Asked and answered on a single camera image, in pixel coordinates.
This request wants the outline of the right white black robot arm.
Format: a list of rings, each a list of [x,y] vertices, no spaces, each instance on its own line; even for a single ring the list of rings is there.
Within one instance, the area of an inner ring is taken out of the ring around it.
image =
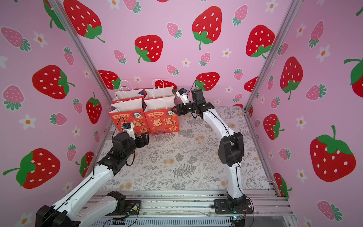
[[[192,101],[188,99],[186,89],[180,89],[176,95],[182,103],[171,108],[178,116],[196,114],[213,129],[220,138],[218,157],[225,165],[228,179],[227,206],[237,209],[246,204],[246,195],[242,189],[241,162],[244,156],[244,136],[233,131],[218,115],[215,107],[204,98],[202,89],[191,91]]]

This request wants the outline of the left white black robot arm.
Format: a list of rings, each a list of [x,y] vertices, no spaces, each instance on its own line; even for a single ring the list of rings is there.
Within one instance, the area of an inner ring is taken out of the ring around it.
[[[85,208],[94,194],[127,165],[137,148],[149,144],[149,133],[132,138],[127,132],[112,139],[112,148],[75,189],[52,206],[44,205],[36,213],[37,227],[89,227],[106,215],[138,215],[140,201],[127,202],[125,195],[112,191],[98,203]]]

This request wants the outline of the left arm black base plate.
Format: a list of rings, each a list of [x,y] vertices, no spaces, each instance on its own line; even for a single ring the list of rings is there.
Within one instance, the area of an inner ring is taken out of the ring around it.
[[[117,205],[116,210],[107,214],[106,216],[136,216],[139,214],[139,209],[141,207],[140,200],[126,200],[122,201]]]

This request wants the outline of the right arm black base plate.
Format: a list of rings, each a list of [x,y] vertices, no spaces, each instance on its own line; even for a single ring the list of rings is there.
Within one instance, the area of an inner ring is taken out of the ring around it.
[[[228,199],[216,199],[211,208],[215,210],[218,215],[234,215],[234,214],[253,214],[253,208],[249,199],[241,200],[228,200]]]

